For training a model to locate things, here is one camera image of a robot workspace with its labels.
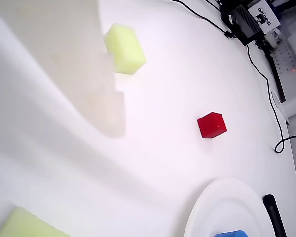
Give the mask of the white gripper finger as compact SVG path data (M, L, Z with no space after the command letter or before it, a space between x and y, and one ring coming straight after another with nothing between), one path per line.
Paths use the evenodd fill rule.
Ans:
M0 0L0 15L80 114L109 137L125 134L96 0Z

